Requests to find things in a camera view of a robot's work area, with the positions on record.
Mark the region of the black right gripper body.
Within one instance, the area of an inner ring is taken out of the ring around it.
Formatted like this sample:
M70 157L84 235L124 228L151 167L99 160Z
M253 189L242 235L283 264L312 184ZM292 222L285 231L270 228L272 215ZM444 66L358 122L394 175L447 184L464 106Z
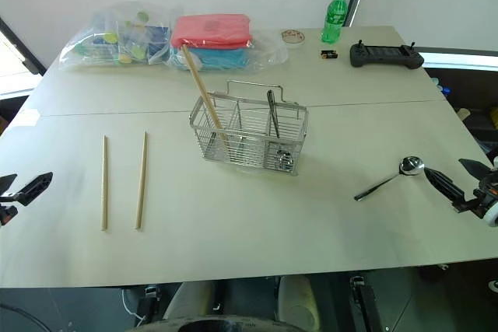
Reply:
M497 203L497 171L469 172L469 174L479 182L473 191L475 197L469 201L462 197L452 205L459 213L470 211L476 216L484 216Z

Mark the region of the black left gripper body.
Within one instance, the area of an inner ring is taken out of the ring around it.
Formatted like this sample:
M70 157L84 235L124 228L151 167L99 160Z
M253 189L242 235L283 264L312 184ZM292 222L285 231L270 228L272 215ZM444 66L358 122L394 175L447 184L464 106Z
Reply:
M6 225L18 214L17 207L13 205L13 203L16 202L16 198L17 194L1 196L1 226Z

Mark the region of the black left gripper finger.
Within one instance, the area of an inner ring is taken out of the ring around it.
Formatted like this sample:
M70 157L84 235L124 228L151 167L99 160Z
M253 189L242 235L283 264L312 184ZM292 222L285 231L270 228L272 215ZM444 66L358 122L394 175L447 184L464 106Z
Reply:
M44 173L35 177L16 194L16 202L23 206L29 205L34 199L48 189L52 181L53 173Z
M0 194L4 194L10 188L16 177L15 173L0 177Z

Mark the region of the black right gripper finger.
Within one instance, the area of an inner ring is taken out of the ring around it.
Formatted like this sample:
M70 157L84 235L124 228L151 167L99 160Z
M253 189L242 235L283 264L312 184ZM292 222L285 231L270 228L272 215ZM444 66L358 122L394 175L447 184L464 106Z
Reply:
M458 160L465 170L476 179L483 179L491 173L491 169L485 164L472 159L459 159Z
M465 202L465 192L457 187L453 180L444 173L430 168L424 169L424 174L430 184L436 188L452 204L462 204Z

